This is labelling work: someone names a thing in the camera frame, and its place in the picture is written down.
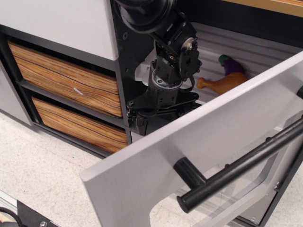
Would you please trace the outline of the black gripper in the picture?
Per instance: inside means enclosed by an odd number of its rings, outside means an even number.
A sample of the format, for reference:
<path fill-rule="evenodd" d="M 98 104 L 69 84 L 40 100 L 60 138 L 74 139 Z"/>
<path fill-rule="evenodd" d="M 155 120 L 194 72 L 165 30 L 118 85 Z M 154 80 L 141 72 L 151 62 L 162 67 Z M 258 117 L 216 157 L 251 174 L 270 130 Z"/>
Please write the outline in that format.
<path fill-rule="evenodd" d="M 199 95 L 190 88 L 181 89 L 182 83 L 174 67 L 160 59 L 152 61 L 147 90 L 126 104 L 127 117 L 135 122 L 140 135 L 146 135 L 149 118 L 171 114 L 180 117 L 197 107 Z"/>

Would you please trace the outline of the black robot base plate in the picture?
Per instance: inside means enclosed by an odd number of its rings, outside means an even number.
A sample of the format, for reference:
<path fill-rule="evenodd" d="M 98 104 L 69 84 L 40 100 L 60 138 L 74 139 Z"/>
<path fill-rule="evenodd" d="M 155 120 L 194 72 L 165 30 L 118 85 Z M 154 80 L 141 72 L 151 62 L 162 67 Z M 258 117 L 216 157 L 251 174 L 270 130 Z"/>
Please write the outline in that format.
<path fill-rule="evenodd" d="M 63 227 L 17 200 L 17 215 L 26 227 Z"/>

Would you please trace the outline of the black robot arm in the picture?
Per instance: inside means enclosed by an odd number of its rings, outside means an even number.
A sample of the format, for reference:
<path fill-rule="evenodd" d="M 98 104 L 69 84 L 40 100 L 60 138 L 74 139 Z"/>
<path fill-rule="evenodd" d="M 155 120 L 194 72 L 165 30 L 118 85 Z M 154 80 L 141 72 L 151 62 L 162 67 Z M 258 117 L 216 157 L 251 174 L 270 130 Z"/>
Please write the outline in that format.
<path fill-rule="evenodd" d="M 196 30 L 175 0 L 118 0 L 122 21 L 154 40 L 157 58 L 149 67 L 147 90 L 127 102 L 128 118 L 144 136 L 148 119 L 180 117 L 197 107 L 194 74 L 200 71 Z"/>

